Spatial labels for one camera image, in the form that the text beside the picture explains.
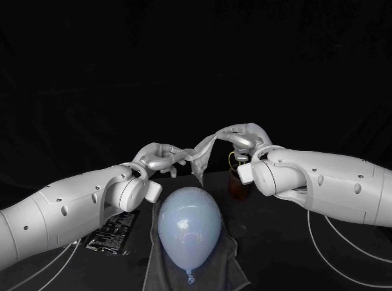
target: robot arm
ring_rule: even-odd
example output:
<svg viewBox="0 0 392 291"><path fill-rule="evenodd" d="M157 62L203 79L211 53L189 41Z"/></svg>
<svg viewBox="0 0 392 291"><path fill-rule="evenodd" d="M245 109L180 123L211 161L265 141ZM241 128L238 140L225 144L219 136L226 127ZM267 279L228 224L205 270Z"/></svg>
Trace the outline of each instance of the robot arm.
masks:
<svg viewBox="0 0 392 291"><path fill-rule="evenodd" d="M170 171L187 153L172 145L149 144L127 162L53 182L0 210L0 270L97 230L111 216L131 212L143 199L156 203L162 186L149 180ZM141 175L133 176L131 170Z"/></svg>
<svg viewBox="0 0 392 291"><path fill-rule="evenodd" d="M244 138L249 140L252 135L235 132L224 140L238 140L241 146L249 143L241 142ZM238 174L242 183L254 182L265 196L293 201L342 221L392 227L391 170L350 156L277 145L262 144L251 152L251 163L238 167Z"/></svg>

